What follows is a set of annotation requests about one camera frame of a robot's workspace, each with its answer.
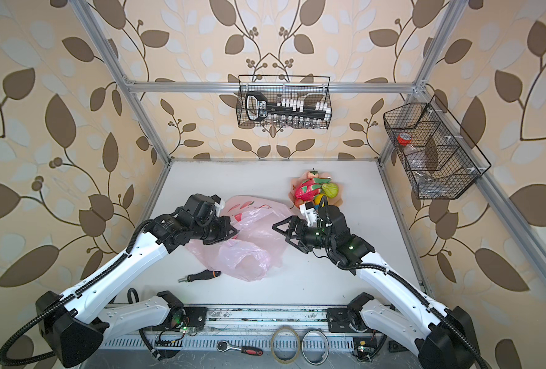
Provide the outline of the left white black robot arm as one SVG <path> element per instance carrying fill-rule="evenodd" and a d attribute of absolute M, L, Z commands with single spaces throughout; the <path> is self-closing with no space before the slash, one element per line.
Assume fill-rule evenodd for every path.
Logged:
<path fill-rule="evenodd" d="M 224 207 L 217 195 L 195 194 L 173 213 L 141 222 L 126 248 L 110 262 L 61 294 L 46 292 L 37 300 L 38 315 L 2 345 L 0 364 L 18 367 L 55 357 L 64 367 L 76 367 L 106 341 L 164 323 L 183 306 L 170 292 L 122 307 L 109 303 L 142 272 L 191 240 L 212 245 L 236 236 L 230 217 L 222 214 Z M 11 358 L 13 345 L 34 327 L 51 350 Z"/>

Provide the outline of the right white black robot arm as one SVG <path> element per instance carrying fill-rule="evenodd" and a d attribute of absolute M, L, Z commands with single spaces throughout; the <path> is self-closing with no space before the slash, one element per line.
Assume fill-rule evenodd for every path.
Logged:
<path fill-rule="evenodd" d="M 470 315 L 399 275 L 370 243 L 351 233 L 338 207 L 319 206 L 315 222 L 293 215 L 272 228 L 300 252 L 323 250 L 337 268 L 359 276 L 390 302 L 385 307 L 361 293 L 348 306 L 352 330 L 380 331 L 415 354 L 423 368 L 488 367 Z"/>

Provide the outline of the pink plastic fruit-print bag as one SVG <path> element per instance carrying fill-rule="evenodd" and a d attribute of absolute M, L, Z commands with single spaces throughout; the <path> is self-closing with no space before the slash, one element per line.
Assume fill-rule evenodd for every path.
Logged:
<path fill-rule="evenodd" d="M 273 224 L 293 215 L 285 204 L 254 196 L 234 196 L 222 214 L 230 217 L 239 231 L 228 241 L 204 245 L 190 241 L 189 250 L 207 269 L 242 281 L 259 281 L 273 267 L 282 267 L 282 255 L 288 247 L 285 237 L 272 229 Z"/>

